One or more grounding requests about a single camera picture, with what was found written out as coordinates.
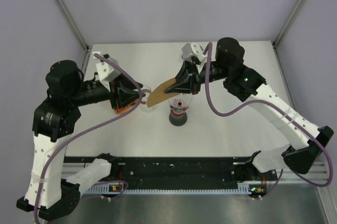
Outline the orange coffee filter box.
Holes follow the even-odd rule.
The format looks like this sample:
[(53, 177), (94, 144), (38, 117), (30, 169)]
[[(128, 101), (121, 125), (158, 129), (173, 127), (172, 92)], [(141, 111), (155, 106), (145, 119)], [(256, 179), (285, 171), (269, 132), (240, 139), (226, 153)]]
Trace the orange coffee filter box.
[(132, 102), (128, 105), (126, 105), (125, 107), (121, 107), (121, 108), (117, 108), (117, 109), (113, 109), (113, 111), (115, 112), (116, 115), (121, 115), (126, 113), (127, 111), (129, 111), (134, 105), (136, 105), (136, 102)]

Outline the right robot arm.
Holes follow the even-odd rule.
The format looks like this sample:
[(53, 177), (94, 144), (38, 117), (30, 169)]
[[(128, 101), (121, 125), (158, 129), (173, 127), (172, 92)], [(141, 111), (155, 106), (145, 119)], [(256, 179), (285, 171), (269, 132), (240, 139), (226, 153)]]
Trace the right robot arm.
[(306, 120), (284, 102), (257, 71), (244, 65), (244, 48), (230, 37), (218, 40), (215, 60), (212, 46), (204, 53), (196, 44), (186, 44), (183, 65), (165, 94), (197, 94), (201, 85), (222, 80), (223, 87), (233, 96), (265, 117), (288, 140), (284, 147), (257, 151), (247, 162), (246, 174), (253, 180), (273, 169), (289, 168), (297, 174), (307, 174), (332, 138), (329, 126), (319, 127)]

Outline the brown paper coffee filter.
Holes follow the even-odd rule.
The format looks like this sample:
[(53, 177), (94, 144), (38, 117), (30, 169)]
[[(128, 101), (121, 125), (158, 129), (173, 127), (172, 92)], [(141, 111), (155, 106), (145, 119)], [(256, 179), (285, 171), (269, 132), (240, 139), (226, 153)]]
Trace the brown paper coffee filter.
[(175, 78), (171, 78), (163, 83), (161, 83), (157, 88), (155, 88), (149, 95), (146, 105), (148, 108), (151, 108), (161, 102), (164, 102), (172, 97), (178, 95), (178, 93), (168, 93), (166, 94), (164, 91), (175, 84)]

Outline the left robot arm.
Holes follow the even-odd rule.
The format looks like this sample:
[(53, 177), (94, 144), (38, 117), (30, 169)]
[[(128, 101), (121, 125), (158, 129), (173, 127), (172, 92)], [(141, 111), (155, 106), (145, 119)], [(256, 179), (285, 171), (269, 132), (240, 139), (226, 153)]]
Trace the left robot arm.
[(142, 99), (142, 84), (107, 55), (101, 57), (92, 80), (84, 80), (74, 61), (62, 60), (51, 66), (46, 82), (47, 97), (34, 111), (31, 180), (25, 196), (16, 203), (17, 208), (33, 212), (36, 222), (71, 214), (88, 189), (119, 175), (118, 165), (113, 164), (115, 157), (100, 154), (78, 173), (62, 178), (66, 148), (74, 140), (80, 107), (108, 100), (113, 109), (135, 108)]

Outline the clear glass dripper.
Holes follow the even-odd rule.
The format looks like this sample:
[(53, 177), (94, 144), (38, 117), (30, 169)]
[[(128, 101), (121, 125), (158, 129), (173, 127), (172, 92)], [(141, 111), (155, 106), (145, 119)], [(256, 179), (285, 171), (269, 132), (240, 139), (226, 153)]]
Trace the clear glass dripper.
[(170, 109), (177, 113), (185, 112), (192, 101), (192, 94), (179, 94), (168, 99)]

